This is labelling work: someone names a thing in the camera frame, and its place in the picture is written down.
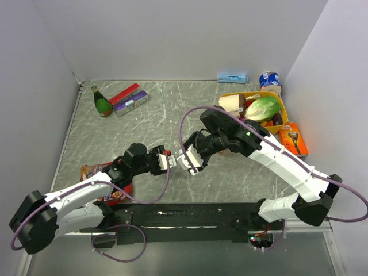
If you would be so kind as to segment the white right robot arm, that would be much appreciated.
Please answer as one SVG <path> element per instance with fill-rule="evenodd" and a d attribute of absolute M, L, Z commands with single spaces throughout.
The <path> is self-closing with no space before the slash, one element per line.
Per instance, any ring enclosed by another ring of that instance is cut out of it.
<path fill-rule="evenodd" d="M 200 120 L 209 135 L 196 131 L 188 140 L 179 142 L 177 161 L 183 170 L 196 175 L 212 155 L 225 149 L 242 154 L 277 174 L 295 190 L 290 196 L 259 200 L 251 215 L 255 228 L 264 229 L 276 220 L 287 219 L 300 219 L 315 227 L 322 224 L 342 181 L 337 175 L 328 176 L 307 165 L 255 121 L 242 122 L 215 106 L 204 106 Z"/>

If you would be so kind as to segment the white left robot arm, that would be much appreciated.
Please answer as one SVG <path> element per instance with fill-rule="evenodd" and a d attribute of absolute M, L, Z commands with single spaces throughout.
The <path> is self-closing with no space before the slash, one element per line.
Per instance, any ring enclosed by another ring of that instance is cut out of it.
<path fill-rule="evenodd" d="M 24 249 L 32 255 L 72 231 L 109 230 L 114 224 L 113 211 L 106 204 L 96 203 L 96 199 L 115 190 L 123 192 L 137 175 L 169 175 L 176 164 L 163 145 L 148 150 L 141 143 L 133 143 L 122 156 L 84 181 L 53 193 L 29 193 L 9 223 L 14 233 L 11 249 Z"/>

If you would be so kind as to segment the green glass bottle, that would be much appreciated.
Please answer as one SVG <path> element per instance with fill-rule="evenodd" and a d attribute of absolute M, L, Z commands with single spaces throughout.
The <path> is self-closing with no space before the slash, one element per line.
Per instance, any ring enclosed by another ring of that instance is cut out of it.
<path fill-rule="evenodd" d="M 113 108 L 110 102 L 101 94 L 97 86 L 92 86 L 91 90 L 94 96 L 94 105 L 98 113 L 102 117 L 108 117 L 111 115 Z"/>

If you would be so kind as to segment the beige paper roll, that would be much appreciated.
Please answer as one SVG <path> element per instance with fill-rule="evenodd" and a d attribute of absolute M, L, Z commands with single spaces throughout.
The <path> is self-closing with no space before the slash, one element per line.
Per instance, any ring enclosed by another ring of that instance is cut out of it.
<path fill-rule="evenodd" d="M 220 97 L 218 105 L 236 117 L 243 117 L 246 109 L 246 98 L 243 94 Z"/>

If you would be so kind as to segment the red snack bag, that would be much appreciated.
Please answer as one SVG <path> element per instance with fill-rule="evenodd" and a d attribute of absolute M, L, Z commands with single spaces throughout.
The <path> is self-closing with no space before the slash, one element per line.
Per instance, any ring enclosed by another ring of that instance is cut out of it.
<path fill-rule="evenodd" d="M 92 165 L 92 166 L 84 165 L 80 169 L 80 171 L 81 171 L 80 172 L 80 174 L 81 174 L 80 175 L 80 180 L 85 181 L 88 178 L 91 178 L 96 173 L 102 171 L 103 168 L 105 168 L 109 165 L 111 165 L 111 162 L 96 164 L 96 165 Z M 121 203 L 125 199 L 126 199 L 126 196 L 122 192 L 115 190 L 112 194 L 109 194 L 109 195 L 104 196 L 104 197 L 99 197 L 95 200 L 92 200 L 92 202 L 103 201 L 103 202 L 106 202 L 109 206 L 114 206 L 114 205 L 117 205 L 117 204 Z"/>

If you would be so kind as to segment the green cabbage toy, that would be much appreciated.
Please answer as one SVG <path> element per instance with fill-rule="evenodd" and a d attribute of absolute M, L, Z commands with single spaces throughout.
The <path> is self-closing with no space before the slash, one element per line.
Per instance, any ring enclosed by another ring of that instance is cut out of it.
<path fill-rule="evenodd" d="M 264 122 L 281 110 L 281 105 L 273 96 L 261 97 L 255 100 L 245 111 L 245 119 Z"/>

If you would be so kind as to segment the purple silver box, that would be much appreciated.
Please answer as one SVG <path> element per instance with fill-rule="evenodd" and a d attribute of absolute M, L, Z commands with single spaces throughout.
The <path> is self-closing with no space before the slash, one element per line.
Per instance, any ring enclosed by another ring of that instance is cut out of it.
<path fill-rule="evenodd" d="M 139 106 L 145 104 L 149 101 L 149 96 L 147 92 L 141 91 L 124 101 L 120 101 L 113 106 L 116 116 L 121 117 L 126 113 L 138 108 Z"/>

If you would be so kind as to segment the yellow plastic basket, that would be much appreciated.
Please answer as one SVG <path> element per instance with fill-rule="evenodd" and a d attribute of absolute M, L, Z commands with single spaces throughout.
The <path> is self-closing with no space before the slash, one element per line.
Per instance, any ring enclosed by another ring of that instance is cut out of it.
<path fill-rule="evenodd" d="M 238 93 L 229 93 L 229 94 L 223 94 L 220 97 L 224 97 L 224 96 L 228 96 L 228 95 L 235 95 L 235 94 L 243 94 L 246 98 L 246 109 L 257 99 L 261 98 L 261 97 L 267 97 L 267 96 L 273 96 L 275 97 L 278 102 L 281 105 L 281 110 L 279 111 L 279 113 L 281 113 L 282 115 L 282 119 L 283 119 L 283 124 L 279 125 L 279 126 L 274 126 L 272 119 L 268 120 L 268 121 L 264 121 L 264 122 L 259 122 L 261 123 L 262 126 L 264 126 L 269 132 L 271 132 L 272 134 L 276 134 L 288 121 L 288 115 L 286 112 L 286 108 L 283 104 L 283 101 L 281 100 L 281 97 L 272 93 L 272 92 L 268 92 L 268 91 L 256 91 L 256 92 L 238 92 Z"/>

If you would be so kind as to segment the blue tissue pack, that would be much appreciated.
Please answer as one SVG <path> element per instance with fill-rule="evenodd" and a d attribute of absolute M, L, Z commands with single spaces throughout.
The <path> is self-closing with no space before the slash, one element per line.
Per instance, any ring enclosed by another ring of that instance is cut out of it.
<path fill-rule="evenodd" d="M 244 74 L 219 74 L 217 76 L 218 83 L 239 83 L 245 84 L 249 80 Z"/>

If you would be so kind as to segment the red flat box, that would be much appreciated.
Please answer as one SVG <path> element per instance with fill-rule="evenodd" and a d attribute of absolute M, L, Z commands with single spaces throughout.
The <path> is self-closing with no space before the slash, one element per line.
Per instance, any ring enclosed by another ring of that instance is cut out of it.
<path fill-rule="evenodd" d="M 122 92 L 120 92 L 117 95 L 115 95 L 114 97 L 112 97 L 109 100 L 109 103 L 111 105 L 115 105 L 115 104 L 117 104 L 121 101 L 124 101 L 124 100 L 134 96 L 135 94 L 137 94 L 141 91 L 143 91 L 141 86 L 138 83 L 134 83 L 131 86 L 129 86 L 128 88 L 126 88 L 125 90 L 123 90 Z"/>

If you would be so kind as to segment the purple eggplant toy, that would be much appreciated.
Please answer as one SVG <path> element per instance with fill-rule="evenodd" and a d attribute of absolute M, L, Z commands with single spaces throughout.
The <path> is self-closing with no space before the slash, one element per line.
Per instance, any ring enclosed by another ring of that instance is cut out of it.
<path fill-rule="evenodd" d="M 281 113 L 277 113 L 272 117 L 272 122 L 274 126 L 279 126 L 283 124 L 283 119 Z"/>

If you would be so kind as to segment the orange razor package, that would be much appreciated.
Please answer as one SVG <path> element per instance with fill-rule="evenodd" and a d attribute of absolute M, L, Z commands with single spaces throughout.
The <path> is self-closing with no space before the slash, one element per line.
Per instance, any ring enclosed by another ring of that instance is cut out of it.
<path fill-rule="evenodd" d="M 308 149 L 295 122 L 287 122 L 278 134 L 281 144 L 295 156 L 302 158 L 308 155 Z"/>

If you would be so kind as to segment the blue white can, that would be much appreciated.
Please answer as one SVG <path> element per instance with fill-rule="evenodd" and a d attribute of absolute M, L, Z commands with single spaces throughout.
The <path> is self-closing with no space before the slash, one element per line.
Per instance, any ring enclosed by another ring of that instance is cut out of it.
<path fill-rule="evenodd" d="M 280 95 L 282 91 L 282 84 L 279 75 L 273 71 L 264 72 L 259 77 L 259 84 L 261 91 L 272 92 L 276 95 Z"/>

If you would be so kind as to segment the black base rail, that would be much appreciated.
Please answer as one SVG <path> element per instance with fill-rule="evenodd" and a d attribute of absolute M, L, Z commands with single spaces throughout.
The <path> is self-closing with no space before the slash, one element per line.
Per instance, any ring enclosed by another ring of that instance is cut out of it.
<path fill-rule="evenodd" d="M 280 219 L 268 223 L 256 213 L 258 203 L 118 204 L 111 218 L 83 233 L 115 232 L 117 244 L 154 242 L 248 242 L 252 232 L 279 232 L 286 228 Z"/>

